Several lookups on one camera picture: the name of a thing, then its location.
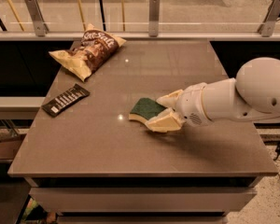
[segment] floor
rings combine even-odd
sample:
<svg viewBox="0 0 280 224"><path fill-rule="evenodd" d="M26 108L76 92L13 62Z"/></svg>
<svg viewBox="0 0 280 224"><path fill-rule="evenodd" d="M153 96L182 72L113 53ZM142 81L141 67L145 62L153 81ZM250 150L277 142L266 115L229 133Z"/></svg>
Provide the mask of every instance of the floor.
<svg viewBox="0 0 280 224"><path fill-rule="evenodd" d="M107 31L147 32L148 0L103 1ZM19 14L24 32L32 32L34 28L24 1L12 0L12 2ZM82 32L84 30L82 21L86 24L90 22L102 29L99 0L81 0L82 15L79 13L77 0L37 0L37 2L51 32ZM160 31L256 32L271 2L271 0L161 0ZM0 0L0 17L8 31L21 32L21 27L7 0ZM280 32L280 21L275 31ZM266 148L272 159L275 158L276 143L270 143ZM275 164L280 174L280 158ZM228 214L230 224L280 224L279 176L264 177L256 189L258 195L241 212Z"/></svg>

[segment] drawer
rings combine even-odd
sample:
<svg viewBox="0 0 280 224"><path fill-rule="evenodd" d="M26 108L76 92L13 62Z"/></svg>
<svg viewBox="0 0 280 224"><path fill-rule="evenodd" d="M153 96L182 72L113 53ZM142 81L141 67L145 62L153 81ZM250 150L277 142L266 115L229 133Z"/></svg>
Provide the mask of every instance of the drawer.
<svg viewBox="0 0 280 224"><path fill-rule="evenodd" d="M229 213L256 195L253 188L32 188L46 211L57 213Z"/></svg>
<svg viewBox="0 0 280 224"><path fill-rule="evenodd" d="M226 224L226 217L59 217L58 224Z"/></svg>

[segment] snack bag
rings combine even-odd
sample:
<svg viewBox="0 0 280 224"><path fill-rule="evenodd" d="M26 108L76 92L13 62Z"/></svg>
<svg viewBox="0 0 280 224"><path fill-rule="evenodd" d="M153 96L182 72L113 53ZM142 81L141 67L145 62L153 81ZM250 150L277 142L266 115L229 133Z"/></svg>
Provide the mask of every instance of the snack bag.
<svg viewBox="0 0 280 224"><path fill-rule="evenodd" d="M80 47L73 50L51 51L49 55L84 82L125 41L120 37L95 29L92 24L89 24L81 39Z"/></svg>

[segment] wooden stick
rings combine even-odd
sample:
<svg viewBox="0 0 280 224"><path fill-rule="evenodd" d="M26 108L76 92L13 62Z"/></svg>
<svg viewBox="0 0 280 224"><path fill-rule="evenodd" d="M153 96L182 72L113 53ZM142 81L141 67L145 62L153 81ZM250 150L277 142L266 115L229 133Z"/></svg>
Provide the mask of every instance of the wooden stick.
<svg viewBox="0 0 280 224"><path fill-rule="evenodd" d="M21 20L20 20L20 16L19 16L19 14L18 14L16 8L14 7L12 1L11 1L11 0L7 0L7 2L8 2L8 4L9 4L9 6L10 6L12 12L13 12L13 14L14 14L15 17L16 17L16 20L18 21L18 23L19 23L19 25L20 25L20 27L21 27L21 30L24 31L24 27L22 26L22 22L21 22Z"/></svg>
<svg viewBox="0 0 280 224"><path fill-rule="evenodd" d="M124 0L121 0L121 13L122 13L122 28L125 31L125 17L124 17Z"/></svg>
<svg viewBox="0 0 280 224"><path fill-rule="evenodd" d="M77 5L78 5L78 9L80 11L80 16L81 16L81 19L82 19L84 31L86 31L86 24L85 24L85 20L84 20L81 0L77 0Z"/></svg>

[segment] glass panel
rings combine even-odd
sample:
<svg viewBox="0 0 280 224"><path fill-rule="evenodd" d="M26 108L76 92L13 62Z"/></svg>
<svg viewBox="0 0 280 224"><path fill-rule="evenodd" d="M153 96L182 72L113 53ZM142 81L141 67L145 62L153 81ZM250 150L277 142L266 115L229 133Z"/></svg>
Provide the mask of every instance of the glass panel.
<svg viewBox="0 0 280 224"><path fill-rule="evenodd" d="M109 31L147 32L149 0L103 1ZM271 3L272 0L161 0L160 32L256 32ZM276 31L280 31L280 21Z"/></svg>
<svg viewBox="0 0 280 224"><path fill-rule="evenodd" d="M33 32L34 27L24 0L10 1L11 4L8 0L0 0L0 18L7 30ZM100 29L105 26L109 32L148 32L149 0L37 2L51 32L83 32L88 23ZM272 0L161 0L159 31L255 33L264 21L271 3ZM280 21L275 31L280 31Z"/></svg>
<svg viewBox="0 0 280 224"><path fill-rule="evenodd" d="M33 31L24 0L0 0L0 19L9 32Z"/></svg>

